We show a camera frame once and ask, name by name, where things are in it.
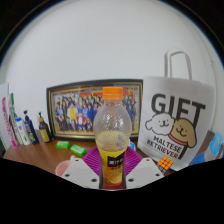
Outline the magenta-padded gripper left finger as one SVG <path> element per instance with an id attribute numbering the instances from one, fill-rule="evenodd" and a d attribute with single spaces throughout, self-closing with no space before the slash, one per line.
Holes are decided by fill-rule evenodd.
<path id="1" fill-rule="evenodd" d="M 100 186 L 101 159 L 95 147 L 82 158 L 75 158 L 62 174 L 62 178 L 84 188 L 98 189 Z"/>

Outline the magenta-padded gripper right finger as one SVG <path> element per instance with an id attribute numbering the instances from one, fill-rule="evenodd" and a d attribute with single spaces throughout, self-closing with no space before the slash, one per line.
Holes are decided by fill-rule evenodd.
<path id="1" fill-rule="evenodd" d="M 140 188 L 164 177 L 151 158 L 143 158 L 132 148 L 125 152 L 123 173 L 126 189 Z"/>

